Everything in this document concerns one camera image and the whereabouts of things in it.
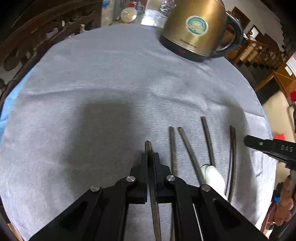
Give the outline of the person's right hand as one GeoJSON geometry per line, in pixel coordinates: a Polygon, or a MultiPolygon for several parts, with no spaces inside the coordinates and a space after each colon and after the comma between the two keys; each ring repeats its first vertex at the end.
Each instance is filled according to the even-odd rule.
{"type": "Polygon", "coordinates": [[[290,210],[293,208],[294,201],[292,196],[290,195],[291,189],[292,181],[289,175],[283,182],[283,188],[280,192],[280,201],[277,203],[276,206],[276,211],[273,219],[273,222],[276,226],[283,225],[284,222],[288,222],[292,217],[292,213],[290,210]]]}

